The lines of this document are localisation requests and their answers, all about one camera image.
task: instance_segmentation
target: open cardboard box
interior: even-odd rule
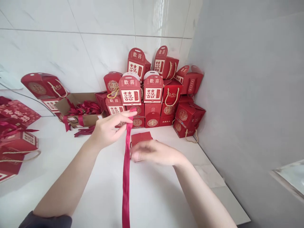
[[[75,106],[78,104],[82,104],[84,101],[97,102],[95,93],[71,93],[67,95],[66,98],[69,99],[69,101]],[[64,116],[68,115],[69,111],[71,110],[67,99],[62,99],[55,104],[55,107]],[[82,117],[84,126],[81,126],[79,124],[78,116],[67,116],[67,121],[73,128],[90,127],[96,124],[96,121],[99,119],[98,116],[105,118],[105,111],[103,111],[100,115],[83,115]]]

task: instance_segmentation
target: rope handle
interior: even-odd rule
[[[61,84],[61,82],[60,82],[59,80],[57,80],[57,79],[55,79],[55,80],[62,86],[62,88],[63,88],[64,91],[66,92],[66,94],[65,94],[63,97],[55,90],[55,87],[54,87],[50,82],[48,82],[48,83],[51,85],[52,89],[54,90],[54,92],[55,92],[59,97],[65,98],[65,97],[67,96],[67,90],[66,90],[65,87]]]
[[[176,65],[176,63],[174,63],[174,64],[175,64],[174,74],[173,74],[173,76],[169,80],[172,80],[174,78],[175,74],[176,74],[177,65]]]
[[[41,151],[40,150],[32,150],[32,151],[18,151],[18,152],[4,152],[3,154],[23,154],[23,153],[31,153],[31,152],[37,152],[37,154],[28,159],[28,160],[13,160],[13,159],[7,159],[7,160],[0,160],[0,162],[27,162],[27,161],[30,161],[30,160],[33,160],[35,158],[37,158],[40,154],[41,154]]]
[[[188,133],[188,129],[186,129],[186,136],[185,136],[187,142],[192,142],[192,143],[198,143],[199,142],[199,137],[197,136],[197,130],[195,130],[195,136],[197,137],[197,140],[194,138],[195,141],[188,140],[187,139],[187,133]]]
[[[180,88],[177,88],[177,94],[176,94],[176,99],[175,99],[175,102],[172,104],[172,105],[168,105],[166,102],[167,102],[167,98],[169,96],[169,88],[168,88],[168,92],[167,92],[167,97],[165,99],[165,105],[168,106],[168,107],[172,107],[175,105],[175,103],[177,102],[177,98],[178,98],[178,92],[180,91]]]
[[[114,98],[117,96],[118,91],[119,91],[119,88],[116,87],[116,89],[115,89],[114,91],[112,91],[112,93],[109,93],[109,94],[107,95],[107,98],[114,99]]]

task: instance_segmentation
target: gold circular emblem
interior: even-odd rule
[[[148,121],[148,126],[149,127],[154,127],[154,126],[157,125],[157,123],[158,123],[158,121],[156,119],[151,119],[151,120]]]
[[[28,84],[28,86],[29,86],[29,88],[30,88],[33,92],[35,92],[35,93],[37,93],[37,94],[44,95],[44,94],[47,93],[46,90],[45,90],[45,88],[44,88],[42,85],[38,84],[38,83],[30,82],[30,83]]]
[[[184,109],[181,109],[178,115],[182,121],[185,121],[188,118],[188,114]]]
[[[114,81],[114,80],[109,81],[109,83],[108,83],[108,89],[110,91],[114,91],[117,87],[118,87],[117,81]]]
[[[137,105],[132,106],[130,109],[133,109],[133,108],[136,108],[137,114],[139,114],[139,113],[142,112],[142,109],[139,106],[137,106]]]
[[[165,109],[164,109],[164,113],[166,114],[166,115],[171,115],[172,113],[174,113],[174,110],[175,110],[175,108],[173,107],[173,106],[171,106],[171,107],[165,107]]]
[[[142,120],[140,120],[140,119],[134,119],[134,120],[133,120],[133,125],[134,125],[134,126],[140,126],[142,123],[143,123],[143,122],[142,122]]]

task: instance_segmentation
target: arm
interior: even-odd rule
[[[126,130],[126,124],[117,131],[113,130],[114,127],[120,122],[132,123],[128,117],[136,114],[137,112],[125,111],[98,120],[93,134],[39,202],[33,211],[34,215],[45,218],[72,216],[100,150],[117,141]]]
[[[131,153],[134,162],[151,161],[174,167],[199,227],[237,227],[226,208],[181,152],[163,143],[151,140],[139,142],[131,149]]]

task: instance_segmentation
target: gray wall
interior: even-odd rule
[[[252,219],[304,227],[269,172],[304,158],[304,1],[204,0],[189,63],[205,71],[200,145]]]

